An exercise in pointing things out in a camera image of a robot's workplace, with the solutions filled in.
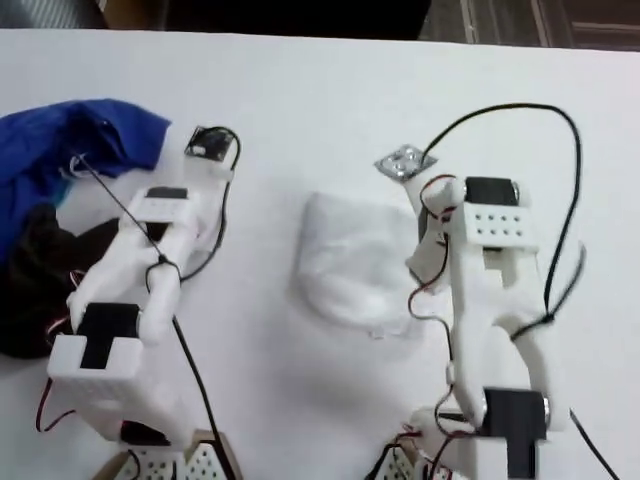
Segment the cable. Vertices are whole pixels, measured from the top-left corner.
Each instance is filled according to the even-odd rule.
[[[578,263],[577,263],[576,268],[575,268],[575,270],[573,272],[573,276],[571,277],[571,280],[569,281],[569,283],[565,287],[564,291],[562,292],[562,295],[560,295],[560,299],[558,300],[558,303],[556,303],[556,306],[554,308],[552,308],[549,313],[544,314],[542,317],[540,317],[535,322],[529,323],[529,324],[527,324],[527,325],[525,325],[523,327],[520,327],[518,330],[516,330],[511,335],[511,341],[512,342],[515,342],[516,340],[518,340],[522,335],[527,333],[529,330],[537,328],[540,325],[545,325],[545,324],[549,324],[549,323],[553,322],[553,319],[555,318],[555,315],[562,308],[564,303],[569,298],[569,295],[571,295],[571,292],[573,291],[573,289],[578,284],[578,281],[580,280],[580,277],[582,276],[582,272],[584,271],[584,264],[585,264],[586,258],[587,258],[587,249],[584,247],[584,245],[581,245],[580,246],[580,258],[578,259]]]
[[[129,449],[127,450],[127,452],[129,452],[129,455],[131,455],[131,458],[133,458],[133,461],[136,464],[136,474],[131,477],[130,480],[138,480],[138,478],[140,478],[140,473],[142,473],[142,465],[140,465],[140,459],[138,458],[138,455],[136,455],[136,452],[134,452],[133,450]]]
[[[452,393],[453,385],[449,385],[447,393],[445,393],[442,398],[438,400],[438,403],[436,403],[436,408],[434,408],[433,410],[433,416],[435,417],[436,426],[438,427],[438,430],[440,430],[440,433],[442,433],[445,437],[451,435],[451,432],[444,428],[440,423],[440,409],[442,408],[442,405],[444,405],[444,403],[449,399]]]
[[[149,240],[149,243],[151,244],[151,246],[156,250],[156,252],[158,252],[158,255],[164,256],[163,253],[160,251],[160,248],[158,248],[158,244],[153,240],[153,238],[151,238],[151,235],[149,235],[149,232],[147,232],[147,229],[144,228],[142,224],[131,214],[131,212],[127,209],[127,207],[125,207],[124,204],[120,200],[118,200],[118,197],[116,197],[116,195],[111,191],[111,189],[107,187],[107,184],[102,181],[98,172],[96,172],[93,169],[93,167],[89,165],[89,163],[84,159],[84,156],[76,155],[76,158],[80,160],[80,162],[86,167],[86,169],[89,171],[91,176],[96,180],[96,182],[98,182],[102,186],[102,188],[109,194],[111,199],[118,204],[118,206],[122,209],[122,211],[131,219],[133,223],[136,224],[136,226],[140,229],[140,231],[144,234],[144,236],[147,237],[147,240]]]
[[[56,418],[53,422],[51,422],[48,427],[42,428],[41,426],[42,412],[44,410],[44,405],[47,403],[47,398],[49,397],[49,392],[51,392],[52,385],[53,385],[53,380],[51,380],[50,378],[47,378],[47,383],[45,384],[44,390],[42,391],[42,396],[40,397],[40,404],[38,405],[38,411],[36,412],[36,430],[38,431],[38,433],[51,431],[58,423],[60,423],[60,421],[63,418],[76,413],[75,410],[69,410],[67,412],[64,412],[62,415]]]
[[[607,461],[604,459],[602,454],[598,451],[596,446],[593,444],[593,442],[589,438],[589,435],[587,435],[587,432],[585,431],[584,427],[580,423],[580,420],[578,420],[578,416],[575,414],[575,412],[573,410],[569,410],[569,416],[571,417],[571,420],[573,421],[573,423],[575,424],[576,428],[578,429],[578,432],[580,432],[580,436],[582,436],[582,439],[584,440],[584,443],[587,444],[587,446],[589,447],[589,450],[591,450],[591,453],[593,453],[595,455],[595,457],[598,459],[600,464],[607,471],[609,476],[613,480],[620,480],[620,477],[618,477],[618,475],[616,475],[616,472],[613,471],[613,468],[611,468],[611,466],[607,463]]]
[[[396,467],[396,471],[400,472],[400,475],[402,475],[402,479],[407,480],[407,476],[404,474],[404,472],[400,469],[400,466],[398,465],[398,455],[396,453],[396,448],[400,448],[400,450],[402,450],[402,447],[391,447],[391,456],[393,457],[393,464]]]
[[[555,276],[556,268],[558,266],[558,261],[560,259],[560,254],[562,252],[562,248],[564,246],[564,242],[566,240],[567,233],[569,231],[569,226],[575,214],[576,207],[578,205],[578,200],[580,198],[580,182],[582,178],[582,142],[580,140],[580,132],[578,131],[578,127],[573,121],[573,119],[566,112],[564,112],[562,109],[556,106],[545,105],[540,103],[508,103],[504,105],[494,105],[491,107],[482,108],[480,110],[476,110],[475,112],[468,113],[467,115],[459,118],[458,120],[453,122],[451,125],[449,125],[447,128],[445,128],[436,138],[434,138],[431,141],[429,146],[424,150],[420,163],[424,164],[429,152],[431,152],[431,150],[435,148],[436,145],[438,145],[442,141],[442,139],[446,137],[453,129],[455,129],[458,125],[466,122],[467,120],[470,120],[471,118],[474,118],[474,117],[478,117],[485,113],[497,112],[501,110],[518,110],[518,109],[545,110],[545,111],[554,112],[560,115],[568,123],[569,127],[571,128],[571,132],[573,133],[573,138],[575,141],[575,152],[576,152],[576,169],[575,169],[573,195],[571,198],[571,203],[569,205],[569,210],[567,211],[567,215],[562,225],[562,230],[560,231],[560,236],[558,237],[558,242],[556,244],[556,248],[553,253],[551,263],[549,264],[549,271],[547,273],[547,279],[545,281],[543,299],[544,299],[545,311],[547,312],[546,316],[548,317],[548,319],[545,322],[540,322],[540,321],[534,322],[535,325],[531,327],[531,328],[534,328],[542,324],[553,323],[554,321],[554,314],[551,314],[549,310],[549,297],[551,295],[551,286],[553,283],[553,278]]]
[[[195,360],[193,359],[193,355],[191,354],[191,350],[189,349],[189,345],[187,344],[187,340],[184,338],[184,333],[182,332],[182,328],[180,327],[180,323],[178,322],[178,317],[173,316],[173,328],[176,331],[176,335],[178,336],[178,341],[180,342],[180,346],[184,351],[185,357],[187,357],[187,362],[189,362],[189,367],[193,372],[193,376],[196,379],[196,383],[198,384],[198,389],[200,390],[200,395],[202,395],[202,401],[204,402],[204,406],[207,410],[207,416],[209,417],[209,425],[211,426],[211,432],[215,437],[215,442],[213,442],[213,448],[218,456],[218,460],[220,460],[220,464],[227,476],[227,478],[232,479],[235,478],[233,474],[233,468],[231,467],[231,462],[227,457],[226,452],[224,451],[222,445],[222,437],[220,436],[220,432],[218,431],[218,426],[216,425],[216,421],[213,417],[213,410],[211,409],[211,403],[209,402],[209,395],[207,394],[207,389],[204,386],[204,382],[202,381],[202,377],[200,376],[200,371],[198,370],[198,366],[196,365]]]
[[[198,139],[202,138],[203,135],[208,134],[209,132],[212,131],[224,131],[227,134],[231,135],[233,137],[233,139],[236,141],[236,154],[235,157],[231,163],[231,171],[234,171],[237,164],[238,164],[238,160],[240,158],[240,153],[242,150],[242,146],[240,143],[240,138],[238,137],[238,135],[231,129],[227,128],[227,127],[222,127],[222,126],[217,126],[217,127],[212,127],[212,128],[206,128],[201,130],[196,136],[194,136],[194,138],[191,140],[190,144],[195,143]],[[102,188],[105,189],[105,191],[109,194],[109,196],[114,200],[114,202],[116,202],[116,204],[118,204],[118,206],[122,209],[122,211],[133,221],[133,223],[140,229],[140,231],[142,233],[144,233],[144,235],[147,237],[147,239],[149,240],[149,242],[151,243],[151,245],[155,248],[155,250],[158,252],[158,262],[150,265],[146,271],[145,271],[145,284],[147,287],[147,290],[150,291],[150,285],[149,285],[149,281],[148,281],[148,277],[149,277],[149,273],[157,266],[159,265],[163,265],[163,264],[168,264],[168,265],[172,265],[178,272],[178,276],[180,278],[180,282],[186,282],[187,280],[192,279],[193,277],[195,277],[196,275],[198,275],[208,264],[209,262],[211,262],[211,260],[213,259],[213,257],[215,256],[215,254],[217,253],[217,251],[220,249],[222,242],[224,240],[224,235],[227,229],[227,214],[226,214],[226,208],[227,208],[227,200],[229,197],[229,190],[230,190],[230,182],[227,182],[225,189],[224,189],[224,193],[223,193],[223,197],[222,197],[222,207],[221,207],[221,217],[220,217],[220,230],[218,232],[218,237],[216,238],[216,243],[212,249],[212,251],[209,253],[209,255],[207,256],[207,258],[205,258],[205,260],[198,266],[196,267],[192,272],[190,272],[189,274],[182,276],[180,273],[180,269],[178,268],[178,265],[175,264],[174,262],[172,262],[171,260],[169,260],[159,249],[158,245],[153,241],[153,239],[151,238],[151,236],[148,234],[148,232],[145,230],[145,228],[142,226],[142,224],[133,216],[133,214],[131,212],[129,212],[129,210],[124,206],[124,204],[116,197],[116,195],[109,189],[109,187],[100,179],[98,173],[91,168],[91,166],[86,162],[86,160],[82,157],[82,156],[77,156],[80,161],[84,164],[84,166],[88,169],[88,171],[91,173],[91,175],[93,176],[93,178],[95,178],[95,180],[102,186]],[[207,416],[209,417],[209,424],[211,427],[211,432],[213,433],[214,437],[215,437],[215,441],[213,442],[213,448],[216,451],[216,455],[218,456],[218,460],[220,461],[220,464],[223,468],[223,470],[225,471],[225,474],[227,476],[227,478],[229,479],[234,479],[235,475],[233,472],[233,468],[231,466],[231,462],[229,461],[229,458],[227,457],[226,452],[224,451],[224,447],[222,444],[222,437],[220,436],[220,432],[218,431],[218,427],[216,425],[215,419],[213,417],[213,411],[211,409],[211,404],[209,403],[209,396],[207,395],[207,391],[206,388],[204,386],[204,383],[202,381],[202,377],[200,376],[200,372],[198,370],[198,367],[195,363],[195,360],[193,359],[193,356],[191,354],[191,351],[189,350],[189,346],[187,344],[187,341],[184,337],[184,334],[182,332],[182,328],[180,327],[180,324],[178,322],[178,318],[174,315],[173,316],[173,327],[176,331],[176,335],[178,336],[178,340],[180,342],[180,345],[182,347],[182,350],[184,351],[185,357],[187,357],[187,361],[189,363],[189,367],[191,368],[191,371],[193,372],[193,376],[196,379],[196,382],[198,384],[198,388],[200,389],[200,394],[202,395],[202,399],[204,401],[205,404],[205,408],[207,410]],[[73,413],[73,411],[70,412],[66,412],[62,417],[60,417],[59,419],[56,420],[55,423],[57,423],[58,421],[60,421],[64,416],[69,415],[70,413]]]
[[[438,273],[436,273],[431,280],[420,284],[413,292],[411,292],[411,294],[409,295],[409,298],[407,299],[407,308],[409,309],[409,313],[413,317],[416,317],[416,318],[419,317],[413,312],[413,300],[415,299],[416,295],[427,290],[434,283],[436,283],[440,279],[440,277],[442,277],[445,270],[447,269],[448,260],[449,260],[449,235],[445,233],[444,234],[444,257],[442,260],[442,265],[440,266],[440,270],[438,270]]]
[[[236,154],[233,158],[233,161],[231,162],[231,167],[230,167],[230,170],[234,172],[236,167],[238,166],[238,160],[240,160],[240,153],[242,152],[242,144],[240,143],[240,138],[238,137],[238,135],[230,128],[218,126],[218,127],[211,127],[211,128],[206,128],[204,130],[201,130],[200,132],[198,132],[197,135],[194,136],[191,142],[189,142],[189,145],[192,145],[197,140],[202,138],[202,136],[212,131],[223,131],[231,135],[233,139],[236,141]],[[231,182],[227,182],[227,184],[224,187],[224,193],[222,194],[222,206],[221,206],[221,212],[220,212],[220,230],[218,231],[218,237],[216,238],[216,243],[214,244],[213,249],[211,250],[211,252],[209,252],[209,255],[207,255],[207,257],[204,259],[204,261],[200,265],[198,265],[192,272],[182,277],[183,282],[186,282],[187,280],[191,280],[193,277],[199,274],[209,264],[209,262],[213,260],[213,257],[216,255],[216,253],[222,246],[224,235],[227,231],[227,200],[229,198],[230,189],[231,189]]]
[[[427,480],[434,480],[434,478],[436,478],[436,471],[438,470],[438,465],[440,465],[440,459],[442,458],[442,455],[444,454],[444,451],[449,446],[449,444],[453,440],[456,440],[458,438],[469,437],[469,436],[471,436],[471,434],[467,432],[463,432],[461,430],[457,430],[451,433],[450,435],[448,435],[447,438],[445,438],[444,442],[442,442],[442,445],[440,446],[440,450],[438,450],[438,453],[436,453],[436,456],[433,457],[433,462],[431,463],[431,471],[429,472],[429,476],[427,477]]]
[[[440,215],[436,215],[435,213],[433,213],[429,207],[427,207],[427,204],[424,201],[424,192],[427,188],[429,188],[430,186],[432,186],[434,183],[436,183],[438,180],[444,180],[446,178],[457,178],[455,175],[452,175],[450,173],[443,173],[442,175],[436,175],[435,177],[433,177],[431,180],[429,180],[427,183],[424,184],[424,186],[422,187],[422,190],[420,190],[420,203],[422,203],[422,206],[424,207],[425,212],[427,212],[427,215],[430,215],[431,217],[433,217],[436,220],[439,220],[440,217],[444,214],[447,213],[451,213],[453,212],[457,207],[447,207],[445,208]]]

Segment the white plastic bag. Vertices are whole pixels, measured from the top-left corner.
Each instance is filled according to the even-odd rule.
[[[405,266],[417,237],[415,218],[398,208],[313,194],[297,271],[303,295],[324,318],[374,337],[419,336],[407,311],[416,283]]]

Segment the black wire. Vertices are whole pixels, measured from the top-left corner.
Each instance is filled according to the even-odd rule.
[[[220,464],[222,465],[223,470],[227,478],[234,479],[235,475],[233,473],[233,468],[231,466],[231,462],[229,461],[229,457],[227,457],[227,453],[224,450],[222,445],[222,437],[220,436],[220,432],[218,431],[218,426],[216,425],[215,418],[213,417],[213,410],[211,409],[211,402],[209,402],[209,395],[207,394],[207,389],[204,386],[204,382],[202,381],[202,377],[200,376],[200,371],[198,370],[198,366],[196,365],[195,360],[193,359],[193,355],[191,354],[191,350],[189,350],[189,345],[187,344],[187,340],[184,338],[184,333],[182,332],[182,328],[180,327],[180,323],[178,322],[178,317],[173,316],[173,328],[176,331],[176,335],[178,336],[178,341],[180,342],[180,346],[184,351],[185,357],[187,357],[187,362],[189,362],[189,367],[193,372],[193,376],[196,379],[196,383],[198,384],[198,389],[200,390],[200,395],[202,395],[202,401],[204,402],[204,406],[207,409],[207,416],[209,417],[209,425],[211,427],[211,432],[215,437],[215,441],[213,442],[213,448],[216,451],[216,455],[220,460]]]
[[[402,450],[402,447],[400,446],[391,447],[391,456],[393,457],[394,466],[396,467],[396,470],[400,472],[400,475],[402,475],[403,480],[407,480],[407,476],[404,474],[404,471],[400,469],[400,465],[398,465],[398,455],[396,454],[396,448],[400,448],[400,450]]]
[[[535,322],[531,322],[525,325],[524,327],[520,327],[518,330],[516,330],[511,335],[512,342],[515,342],[516,340],[518,340],[522,335],[527,333],[529,330],[537,328],[540,325],[545,325],[553,322],[553,319],[555,318],[556,314],[558,313],[560,308],[562,308],[562,306],[564,305],[564,302],[567,301],[567,299],[569,298],[569,295],[571,295],[571,292],[578,284],[578,280],[580,280],[580,277],[582,276],[582,272],[584,271],[584,264],[585,264],[586,257],[587,257],[587,249],[584,247],[584,245],[581,245],[580,258],[578,259],[578,264],[576,265],[576,269],[573,272],[573,276],[571,277],[571,280],[569,281],[564,291],[562,292],[562,295],[560,295],[560,299],[558,300],[558,303],[556,303],[556,306],[553,309],[551,309],[549,313],[544,314]]]
[[[233,162],[231,163],[231,171],[234,171],[236,166],[237,166],[237,164],[238,164],[238,160],[240,158],[240,152],[241,152],[242,147],[241,147],[241,143],[240,143],[240,138],[238,137],[238,135],[233,130],[231,130],[231,129],[227,128],[227,127],[222,127],[222,126],[206,128],[206,129],[201,130],[198,133],[198,135],[194,136],[194,138],[191,140],[190,144],[195,143],[203,135],[206,135],[206,134],[208,134],[208,133],[210,133],[212,131],[224,131],[224,132],[228,133],[229,135],[231,135],[235,139],[235,141],[236,141],[236,154],[235,154],[235,157],[233,159]],[[164,265],[164,264],[172,265],[176,269],[176,271],[178,272],[178,276],[180,277],[180,282],[185,282],[185,281],[190,280],[191,278],[195,277],[197,274],[199,274],[209,264],[209,262],[211,262],[211,260],[213,259],[213,257],[217,253],[217,251],[220,249],[220,246],[222,245],[222,241],[224,240],[224,234],[225,234],[226,228],[227,228],[227,218],[226,218],[227,198],[229,196],[229,187],[230,187],[231,182],[227,182],[227,184],[225,186],[225,190],[224,190],[224,194],[223,194],[223,198],[222,198],[222,208],[221,208],[222,211],[221,211],[221,219],[220,219],[220,231],[218,232],[218,237],[216,239],[216,243],[215,243],[215,245],[213,247],[213,250],[209,253],[209,255],[202,262],[202,264],[200,264],[194,271],[192,271],[191,273],[189,273],[188,275],[185,275],[183,277],[180,274],[180,269],[178,268],[178,265],[176,263],[172,262],[171,260],[169,260],[160,251],[158,245],[153,241],[153,239],[148,234],[146,229],[133,216],[133,214],[131,212],[129,212],[129,210],[118,199],[118,197],[116,197],[116,195],[109,189],[109,187],[102,181],[102,179],[100,178],[98,173],[87,163],[87,161],[82,156],[78,155],[77,158],[84,164],[84,166],[90,172],[91,176],[102,186],[102,188],[104,188],[104,190],[109,194],[109,196],[113,199],[113,201],[116,202],[116,204],[118,204],[118,206],[122,209],[122,211],[125,212],[125,214],[135,223],[135,225],[137,225],[137,227],[140,229],[140,231],[142,233],[144,233],[144,235],[147,237],[147,239],[149,240],[151,245],[153,245],[155,250],[158,252],[158,262],[156,262],[153,265],[150,265],[147,268],[147,270],[145,271],[145,284],[146,284],[146,287],[147,287],[147,291],[150,291],[149,274],[154,268],[158,267],[159,265]],[[177,317],[175,315],[173,316],[173,327],[174,327],[174,329],[176,331],[176,335],[178,336],[178,340],[180,342],[182,350],[184,351],[185,357],[187,357],[187,361],[189,363],[189,367],[191,368],[191,371],[193,372],[193,376],[196,379],[196,382],[198,384],[198,388],[200,389],[200,394],[202,395],[202,399],[204,401],[205,408],[207,410],[207,416],[209,417],[209,424],[210,424],[210,427],[211,427],[211,432],[213,433],[213,435],[215,437],[215,441],[213,442],[213,448],[216,451],[216,455],[218,456],[218,459],[220,461],[220,464],[221,464],[223,470],[225,471],[226,477],[233,480],[233,479],[235,479],[235,474],[234,474],[231,462],[229,461],[229,458],[227,457],[227,454],[226,454],[226,452],[224,450],[224,447],[223,447],[223,444],[222,444],[222,437],[220,436],[220,432],[218,431],[218,427],[217,427],[215,419],[213,417],[213,411],[211,409],[211,404],[209,403],[209,396],[207,395],[206,388],[204,386],[204,383],[202,382],[202,377],[200,376],[200,372],[198,370],[198,367],[197,367],[197,365],[195,363],[195,360],[193,359],[193,356],[191,355],[191,351],[189,350],[189,346],[188,346],[187,341],[186,341],[186,339],[184,337],[182,329],[180,328],[180,324],[178,322],[178,319],[177,319]],[[129,450],[129,453],[133,456],[134,460],[136,461],[136,464],[139,466],[140,462],[139,462],[139,459],[137,458],[137,456],[135,455],[135,453],[132,450]],[[136,475],[135,478],[138,478],[139,475],[140,475],[140,472],[138,471],[138,474]]]
[[[566,113],[564,110],[554,106],[554,105],[545,105],[540,103],[507,103],[504,105],[494,105],[491,107],[482,108],[480,110],[476,110],[475,112],[471,112],[455,122],[449,125],[442,133],[440,133],[433,141],[429,144],[429,146],[424,150],[422,154],[421,164],[425,162],[427,155],[429,152],[442,141],[442,139],[447,136],[453,129],[455,129],[461,123],[466,122],[467,120],[478,117],[485,113],[497,112],[501,110],[517,110],[517,109],[531,109],[531,110],[546,110],[550,112],[554,112],[560,115],[571,128],[571,132],[573,133],[573,138],[575,141],[575,151],[576,151],[576,169],[575,169],[575,181],[573,187],[573,196],[571,198],[571,203],[569,205],[569,210],[567,211],[567,215],[565,217],[564,223],[562,225],[562,230],[560,231],[560,236],[558,237],[558,243],[556,244],[556,249],[553,253],[553,257],[551,259],[551,263],[549,264],[549,271],[547,273],[547,279],[545,281],[544,287],[544,306],[547,312],[549,312],[549,296],[551,295],[551,285],[553,283],[553,278],[555,276],[556,268],[558,266],[558,261],[560,259],[560,254],[562,252],[562,248],[564,246],[564,242],[567,237],[567,233],[569,232],[569,225],[571,224],[571,220],[575,214],[576,207],[578,205],[578,200],[580,198],[580,182],[582,178],[582,141],[580,140],[580,132],[578,131],[578,127],[573,121],[573,119]],[[551,315],[548,321],[543,323],[552,323],[553,316]]]
[[[189,142],[189,146],[193,145],[194,143],[196,143],[200,138],[202,138],[204,135],[207,135],[210,132],[213,131],[222,131],[225,132],[229,135],[231,135],[233,137],[233,139],[236,141],[236,154],[233,158],[233,161],[231,162],[231,167],[230,170],[233,172],[235,171],[237,165],[238,165],[238,160],[240,159],[240,153],[242,152],[242,144],[240,143],[240,138],[238,137],[238,135],[231,129],[227,128],[227,127],[211,127],[211,128],[205,128],[203,130],[201,130],[200,132],[198,132],[197,135],[194,136],[194,138],[191,140],[191,142]],[[199,274],[208,264],[209,262],[211,262],[211,260],[213,260],[213,257],[216,255],[216,253],[218,252],[218,250],[220,249],[220,247],[222,246],[222,242],[224,240],[224,235],[227,231],[227,200],[229,197],[229,190],[231,189],[231,182],[227,182],[227,184],[224,187],[224,193],[222,195],[222,206],[221,206],[221,212],[220,212],[220,230],[218,231],[218,237],[216,238],[216,243],[213,246],[213,250],[211,250],[211,252],[209,252],[209,254],[207,255],[207,257],[204,259],[204,261],[197,266],[192,272],[188,273],[187,275],[185,275],[184,277],[182,277],[182,281],[186,282],[187,280],[191,280],[193,277],[195,277],[197,274]]]
[[[587,444],[587,446],[591,450],[591,453],[593,453],[595,455],[595,457],[598,459],[600,464],[607,471],[609,476],[611,478],[613,478],[614,480],[620,480],[620,477],[618,477],[618,475],[616,475],[616,472],[613,471],[613,468],[611,468],[611,466],[607,463],[607,461],[604,459],[602,454],[598,451],[596,446],[593,444],[593,442],[589,438],[589,435],[587,435],[587,432],[585,431],[584,427],[580,423],[580,420],[578,420],[578,417],[577,417],[577,415],[575,414],[575,412],[573,410],[569,410],[569,416],[571,417],[571,420],[573,421],[573,423],[575,424],[576,428],[578,429],[578,432],[580,432],[580,436],[582,436],[582,439],[584,440],[584,443]]]
[[[142,465],[140,465],[140,459],[138,458],[138,455],[136,455],[136,452],[134,452],[133,450],[127,450],[127,452],[129,452],[129,455],[131,455],[131,458],[133,458],[133,461],[136,464],[136,474],[131,477],[130,480],[138,480],[138,478],[140,478],[140,473],[142,473]]]
[[[384,459],[387,456],[387,452],[389,451],[389,449],[393,449],[393,448],[397,448],[397,447],[401,447],[402,448],[402,445],[400,445],[397,442],[387,443],[384,446],[384,448],[382,449],[382,453],[378,457],[378,460],[376,460],[376,463],[374,464],[374,466],[371,469],[371,471],[369,473],[367,473],[367,475],[364,477],[364,480],[374,480],[376,478],[376,475],[380,471],[380,468],[382,468],[382,463],[384,462]]]
[[[84,156],[76,155],[76,158],[80,160],[80,162],[82,162],[82,164],[87,168],[91,176],[96,180],[96,182],[98,182],[102,186],[102,188],[104,188],[104,190],[109,194],[111,199],[118,204],[120,209],[122,209],[122,211],[131,219],[131,221],[136,224],[136,226],[140,229],[140,231],[144,234],[144,236],[147,237],[147,240],[149,240],[149,243],[151,244],[151,246],[153,246],[156,252],[158,252],[158,255],[163,256],[162,252],[160,251],[160,248],[158,248],[158,244],[153,240],[153,238],[151,238],[151,235],[149,235],[149,232],[147,232],[147,229],[142,226],[142,224],[131,214],[129,209],[127,209],[127,207],[125,207],[124,204],[118,199],[118,197],[115,196],[115,194],[111,191],[111,189],[107,186],[107,184],[102,181],[98,172],[96,172],[93,169],[93,167],[89,165],[89,163],[84,159]]]

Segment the white table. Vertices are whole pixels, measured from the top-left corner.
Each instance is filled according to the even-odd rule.
[[[381,155],[401,143],[425,145],[450,121],[486,105],[536,101],[565,108],[581,129],[585,172],[556,286],[573,268],[578,240],[589,258],[554,328],[566,345],[562,367],[572,405],[620,476],[640,475],[640,55],[2,31],[0,71],[1,114],[113,97],[172,119],[156,179],[170,178],[196,124],[224,124],[240,134],[245,149],[226,243],[185,288],[179,316],[218,422],[250,480],[362,478],[400,422],[433,404],[444,389],[444,337],[437,326],[420,344],[372,342],[326,327],[296,299],[290,279],[310,192],[408,208],[402,189],[371,167]],[[527,183],[546,271],[572,188],[567,127],[547,113],[493,114],[461,127],[436,155],[438,171]],[[150,181],[129,175],[116,182],[116,191],[124,196],[140,180]],[[82,197],[82,208],[63,209],[64,226],[79,231],[117,213],[92,187],[72,194],[76,205]],[[511,361],[512,352],[500,350],[490,362]],[[176,363],[186,368],[178,352]],[[35,433],[44,369],[43,361],[0,359],[0,477],[88,478],[114,448],[79,419],[65,420],[47,435]],[[206,426],[188,372],[179,387]],[[54,396],[48,416],[63,408]],[[606,478],[577,434],[573,440],[568,461],[576,464],[577,478]]]

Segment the blue cloth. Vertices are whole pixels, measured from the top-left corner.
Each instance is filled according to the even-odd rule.
[[[0,264],[29,211],[64,198],[83,155],[103,175],[153,170],[169,121],[118,100],[58,103],[0,118]]]

